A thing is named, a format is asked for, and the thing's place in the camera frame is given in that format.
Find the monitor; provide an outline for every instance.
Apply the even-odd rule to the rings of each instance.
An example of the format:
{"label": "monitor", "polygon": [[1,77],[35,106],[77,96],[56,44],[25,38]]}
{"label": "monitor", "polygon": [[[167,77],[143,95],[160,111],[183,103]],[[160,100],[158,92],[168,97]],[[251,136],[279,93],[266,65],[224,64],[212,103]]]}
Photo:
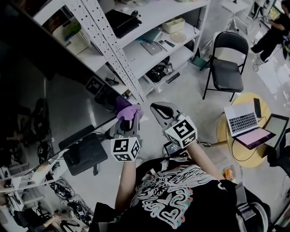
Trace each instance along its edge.
{"label": "monitor", "polygon": [[286,127],[288,125],[289,118],[281,115],[271,114],[264,129],[274,133],[276,136],[268,140],[265,144],[276,149],[280,143],[282,137],[285,134]]}

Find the desk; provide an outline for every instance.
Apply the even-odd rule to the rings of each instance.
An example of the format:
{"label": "desk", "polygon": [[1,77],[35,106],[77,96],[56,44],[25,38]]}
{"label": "desk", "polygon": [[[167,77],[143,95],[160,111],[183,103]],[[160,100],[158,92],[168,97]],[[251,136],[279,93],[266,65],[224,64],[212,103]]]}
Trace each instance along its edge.
{"label": "desk", "polygon": [[[258,119],[258,120],[260,120],[259,127],[263,127],[266,124],[266,119],[267,120],[269,119],[271,115],[271,111],[267,103],[260,96],[252,92],[246,92],[238,96],[233,101],[232,105],[237,105],[237,104],[246,103],[246,102],[253,102],[253,98],[258,98],[260,100],[262,119]],[[239,142],[235,141],[232,147],[232,143],[234,139],[231,136],[230,129],[227,124],[227,119],[224,114],[217,124],[216,133],[217,133],[217,140],[219,141],[216,145],[227,144],[228,149],[230,150],[231,154],[232,154],[232,151],[234,153],[234,159],[241,166],[246,167],[246,168],[253,168],[261,164],[266,159],[266,156],[262,158],[262,155],[264,154],[265,149],[266,149],[266,145],[261,145],[256,150],[255,149],[249,150],[248,148],[244,147]]]}
{"label": "desk", "polygon": [[242,0],[237,0],[237,3],[233,3],[230,0],[223,0],[222,6],[223,6],[223,8],[227,9],[231,13],[230,17],[227,21],[225,31],[228,31],[230,29],[230,26],[231,26],[237,13],[250,7],[247,3],[243,2]]}

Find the laptop keyboard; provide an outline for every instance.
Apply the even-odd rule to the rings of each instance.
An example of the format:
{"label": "laptop keyboard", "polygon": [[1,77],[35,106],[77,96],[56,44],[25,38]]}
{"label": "laptop keyboard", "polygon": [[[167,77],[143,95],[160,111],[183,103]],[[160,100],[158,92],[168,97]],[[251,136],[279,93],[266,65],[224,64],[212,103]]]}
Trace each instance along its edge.
{"label": "laptop keyboard", "polygon": [[256,126],[257,120],[255,118],[255,113],[246,114],[229,120],[233,133],[243,131],[249,127]]}

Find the white basket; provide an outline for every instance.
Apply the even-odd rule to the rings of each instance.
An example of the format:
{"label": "white basket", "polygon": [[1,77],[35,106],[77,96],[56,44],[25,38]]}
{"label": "white basket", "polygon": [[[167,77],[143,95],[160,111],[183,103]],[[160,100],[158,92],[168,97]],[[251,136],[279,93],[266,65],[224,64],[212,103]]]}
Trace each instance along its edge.
{"label": "white basket", "polygon": [[162,24],[162,28],[169,34],[183,30],[185,20],[183,18],[174,18]]}
{"label": "white basket", "polygon": [[73,35],[68,41],[65,41],[66,30],[79,22],[73,17],[67,22],[59,26],[53,32],[53,36],[62,43],[68,50],[70,50],[74,55],[79,54],[81,51],[85,50],[90,45],[90,40],[88,40],[87,33],[81,29],[78,33]]}

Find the chair seat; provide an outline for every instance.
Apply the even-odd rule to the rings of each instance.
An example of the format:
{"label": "chair seat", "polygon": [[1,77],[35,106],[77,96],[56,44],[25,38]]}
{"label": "chair seat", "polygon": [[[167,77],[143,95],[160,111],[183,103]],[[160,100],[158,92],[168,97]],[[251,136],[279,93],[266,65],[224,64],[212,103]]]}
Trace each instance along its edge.
{"label": "chair seat", "polygon": [[227,60],[213,60],[213,84],[218,90],[242,92],[244,89],[239,67]]}

